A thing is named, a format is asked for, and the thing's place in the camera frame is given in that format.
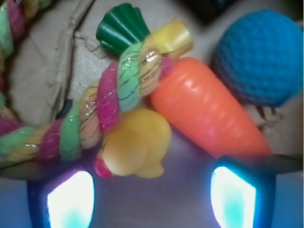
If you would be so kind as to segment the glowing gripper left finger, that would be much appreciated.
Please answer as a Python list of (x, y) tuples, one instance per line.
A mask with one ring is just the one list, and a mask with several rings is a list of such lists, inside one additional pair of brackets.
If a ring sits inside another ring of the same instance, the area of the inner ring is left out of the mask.
[(95, 183), (84, 165), (64, 167), (27, 182), (34, 228), (88, 228), (95, 209)]

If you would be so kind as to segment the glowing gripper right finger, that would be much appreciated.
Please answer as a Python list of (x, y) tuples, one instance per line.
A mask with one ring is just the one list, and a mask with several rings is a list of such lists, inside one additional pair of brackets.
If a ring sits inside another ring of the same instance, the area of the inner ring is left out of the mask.
[(269, 228), (275, 201), (272, 155), (220, 157), (210, 178), (210, 200), (221, 228)]

